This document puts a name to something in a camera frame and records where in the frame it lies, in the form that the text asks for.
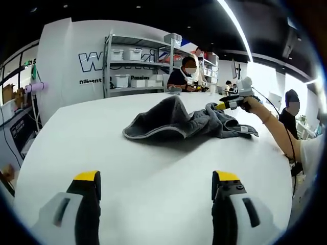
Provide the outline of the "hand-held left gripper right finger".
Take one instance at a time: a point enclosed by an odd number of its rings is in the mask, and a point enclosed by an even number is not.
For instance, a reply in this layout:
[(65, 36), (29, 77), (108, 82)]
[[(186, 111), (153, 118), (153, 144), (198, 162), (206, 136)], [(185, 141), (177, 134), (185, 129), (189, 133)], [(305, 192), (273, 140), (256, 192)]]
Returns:
[(280, 229), (269, 208), (247, 193), (240, 178), (215, 170), (212, 175), (212, 244), (273, 244)]

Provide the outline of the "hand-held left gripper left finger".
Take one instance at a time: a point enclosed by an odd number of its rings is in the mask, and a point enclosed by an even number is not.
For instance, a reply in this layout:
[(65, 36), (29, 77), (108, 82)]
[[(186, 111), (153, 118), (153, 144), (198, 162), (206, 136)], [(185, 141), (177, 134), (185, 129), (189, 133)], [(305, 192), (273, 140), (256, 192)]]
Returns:
[(80, 173), (40, 210), (32, 232), (42, 244), (99, 244), (101, 172)]

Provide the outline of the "person's right hand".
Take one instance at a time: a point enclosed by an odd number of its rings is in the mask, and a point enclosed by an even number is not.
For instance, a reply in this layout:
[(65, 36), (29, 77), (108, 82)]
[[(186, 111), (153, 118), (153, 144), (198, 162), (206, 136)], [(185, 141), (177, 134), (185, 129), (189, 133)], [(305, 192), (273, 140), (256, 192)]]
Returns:
[(245, 97), (241, 108), (249, 113), (254, 113), (256, 109), (260, 106), (260, 103), (252, 96)]

